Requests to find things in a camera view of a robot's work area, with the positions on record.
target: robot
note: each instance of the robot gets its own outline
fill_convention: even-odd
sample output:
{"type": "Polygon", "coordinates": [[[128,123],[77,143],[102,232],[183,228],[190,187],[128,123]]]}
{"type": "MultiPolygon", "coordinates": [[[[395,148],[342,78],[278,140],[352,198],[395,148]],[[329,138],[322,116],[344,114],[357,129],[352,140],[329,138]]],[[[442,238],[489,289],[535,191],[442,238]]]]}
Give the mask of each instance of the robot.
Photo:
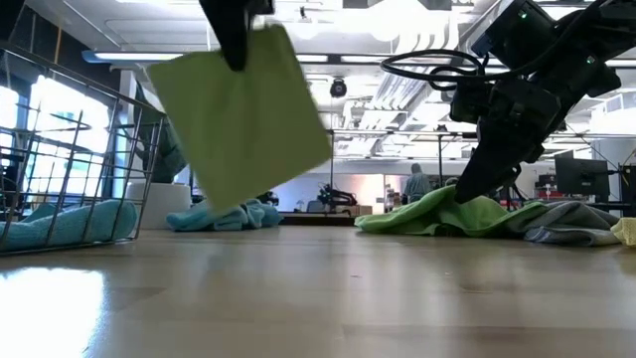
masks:
{"type": "MultiPolygon", "coordinates": [[[[250,19],[273,13],[272,1],[200,2],[229,66],[241,71],[250,19]]],[[[539,159],[542,143],[564,129],[567,113],[585,95],[619,89],[620,79],[605,63],[635,46],[634,0],[595,0],[558,21],[533,0],[514,0],[472,46],[476,56],[424,50],[390,57],[381,67],[430,82],[436,90],[453,90],[451,119],[477,125],[479,144],[456,186],[455,201],[465,203],[514,183],[520,163],[539,159]],[[408,58],[439,55],[461,58],[475,70],[443,66],[419,74],[395,66],[408,58]],[[486,75],[490,56],[510,70],[486,75]]]]}

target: blue towel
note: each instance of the blue towel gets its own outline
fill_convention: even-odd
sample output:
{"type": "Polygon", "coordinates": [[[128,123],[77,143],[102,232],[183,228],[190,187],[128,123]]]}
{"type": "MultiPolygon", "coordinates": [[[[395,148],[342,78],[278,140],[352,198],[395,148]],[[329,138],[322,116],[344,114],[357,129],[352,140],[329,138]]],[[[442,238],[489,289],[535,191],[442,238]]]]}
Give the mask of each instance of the blue towel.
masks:
{"type": "Polygon", "coordinates": [[[282,217],[276,208],[250,199],[245,204],[213,214],[207,200],[194,205],[184,213],[169,214],[168,226],[177,232],[240,231],[275,227],[282,217]]]}
{"type": "Polygon", "coordinates": [[[31,215],[29,215],[27,218],[23,219],[21,221],[21,223],[31,223],[34,222],[38,219],[42,219],[42,218],[46,218],[48,216],[51,216],[53,214],[55,214],[56,212],[56,206],[50,203],[44,203],[44,204],[40,204],[40,206],[38,206],[38,209],[34,210],[33,213],[31,213],[31,215]]]}
{"type": "MultiPolygon", "coordinates": [[[[118,209],[118,200],[95,204],[89,221],[86,243],[110,240],[118,209]]],[[[63,246],[81,242],[89,212],[90,206],[84,206],[59,213],[49,245],[63,246]]],[[[41,247],[47,239],[52,220],[53,216],[49,215],[30,222],[11,223],[3,250],[19,251],[41,247]]],[[[130,202],[124,202],[119,212],[114,238],[116,240],[126,238],[134,229],[136,221],[135,206],[130,202]]],[[[4,227],[5,223],[0,223],[0,234],[4,231],[4,227]]]]}

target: table surface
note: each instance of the table surface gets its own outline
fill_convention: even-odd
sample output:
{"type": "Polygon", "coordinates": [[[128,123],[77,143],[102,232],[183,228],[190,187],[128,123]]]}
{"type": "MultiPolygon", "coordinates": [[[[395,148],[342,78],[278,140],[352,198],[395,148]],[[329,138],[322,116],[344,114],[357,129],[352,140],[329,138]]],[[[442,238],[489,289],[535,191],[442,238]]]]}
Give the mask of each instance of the table surface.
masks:
{"type": "Polygon", "coordinates": [[[1,357],[633,357],[636,252],[145,232],[0,260],[1,357]]]}

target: person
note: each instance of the person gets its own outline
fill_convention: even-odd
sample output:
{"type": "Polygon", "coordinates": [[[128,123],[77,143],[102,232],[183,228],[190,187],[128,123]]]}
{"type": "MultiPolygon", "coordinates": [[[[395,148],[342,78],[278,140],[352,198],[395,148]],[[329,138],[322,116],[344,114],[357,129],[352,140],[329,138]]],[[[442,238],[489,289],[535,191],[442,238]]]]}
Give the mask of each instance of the person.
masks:
{"type": "Polygon", "coordinates": [[[430,181],[428,181],[428,176],[421,171],[419,164],[413,163],[413,165],[410,166],[410,172],[411,174],[406,181],[404,193],[408,197],[408,202],[413,203],[430,192],[432,188],[430,181]]]}

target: gray cloth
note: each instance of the gray cloth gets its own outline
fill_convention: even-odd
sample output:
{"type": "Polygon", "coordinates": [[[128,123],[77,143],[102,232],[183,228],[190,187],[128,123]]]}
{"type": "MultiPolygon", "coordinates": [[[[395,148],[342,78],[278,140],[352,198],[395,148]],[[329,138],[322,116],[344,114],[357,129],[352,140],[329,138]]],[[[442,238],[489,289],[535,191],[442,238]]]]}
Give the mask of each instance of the gray cloth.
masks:
{"type": "Polygon", "coordinates": [[[580,202],[547,204],[548,210],[530,220],[513,218],[509,230],[533,243],[594,247],[619,244],[610,228],[618,218],[580,202]]]}

